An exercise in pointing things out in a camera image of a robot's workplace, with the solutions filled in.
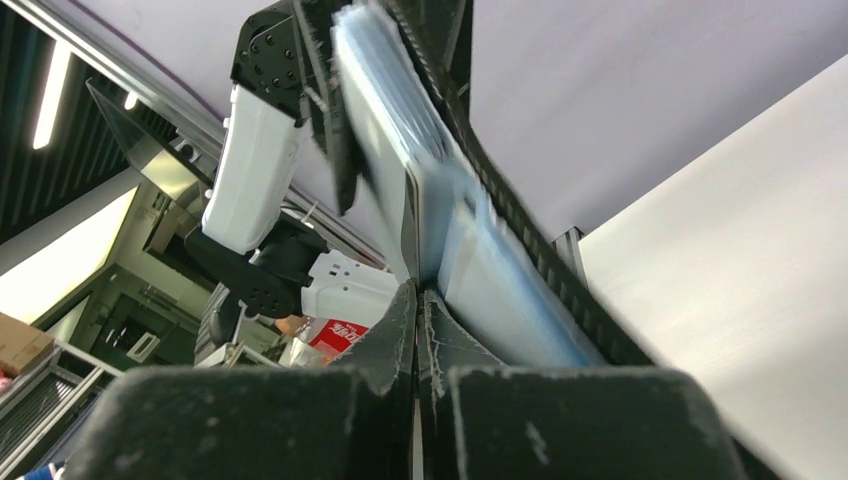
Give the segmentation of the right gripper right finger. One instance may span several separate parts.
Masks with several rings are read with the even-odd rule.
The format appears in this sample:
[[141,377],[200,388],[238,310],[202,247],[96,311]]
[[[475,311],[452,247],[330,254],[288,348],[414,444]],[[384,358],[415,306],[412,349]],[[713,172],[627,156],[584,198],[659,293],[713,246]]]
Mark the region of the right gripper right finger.
[[418,382],[426,479],[463,479],[467,464],[457,372],[504,362],[451,315],[442,296],[427,289],[418,303]]

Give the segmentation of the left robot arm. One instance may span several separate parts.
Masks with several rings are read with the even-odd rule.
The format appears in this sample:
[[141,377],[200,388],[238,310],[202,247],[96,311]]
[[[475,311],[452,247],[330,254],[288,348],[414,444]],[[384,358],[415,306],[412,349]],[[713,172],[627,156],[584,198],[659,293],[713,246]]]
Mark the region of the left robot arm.
[[[245,20],[222,156],[186,240],[228,289],[230,319],[369,327],[400,283],[437,275],[463,180],[438,83],[468,83],[472,24],[469,1],[279,1]],[[357,195],[370,208],[386,270],[284,213],[305,124],[338,210]]]

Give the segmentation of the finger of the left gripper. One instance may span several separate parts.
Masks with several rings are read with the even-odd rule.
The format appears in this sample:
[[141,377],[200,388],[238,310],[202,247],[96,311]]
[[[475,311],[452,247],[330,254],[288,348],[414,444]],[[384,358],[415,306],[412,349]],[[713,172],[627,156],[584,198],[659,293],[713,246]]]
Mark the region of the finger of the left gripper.
[[470,110],[470,80],[474,21],[473,0],[426,0],[423,26],[437,56],[457,87],[463,111]]
[[335,210],[344,216],[354,205],[366,162],[352,131],[335,66],[333,16],[343,1],[296,1],[302,39],[304,93],[309,101],[313,138],[332,170]]

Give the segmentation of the black leather card holder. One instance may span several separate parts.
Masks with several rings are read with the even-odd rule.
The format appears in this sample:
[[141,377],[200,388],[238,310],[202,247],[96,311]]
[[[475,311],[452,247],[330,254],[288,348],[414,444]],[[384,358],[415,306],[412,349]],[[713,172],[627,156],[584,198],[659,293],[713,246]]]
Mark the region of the black leather card holder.
[[506,363],[649,365],[487,155],[446,50],[414,4],[343,6],[331,38],[391,264],[434,287]]

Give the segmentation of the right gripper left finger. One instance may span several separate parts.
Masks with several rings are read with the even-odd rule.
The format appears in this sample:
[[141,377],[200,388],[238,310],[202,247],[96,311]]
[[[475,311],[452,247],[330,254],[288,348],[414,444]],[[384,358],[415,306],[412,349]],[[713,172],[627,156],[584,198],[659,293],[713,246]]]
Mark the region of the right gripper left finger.
[[344,479],[409,479],[417,290],[396,290],[383,317],[334,363],[350,390],[341,427]]

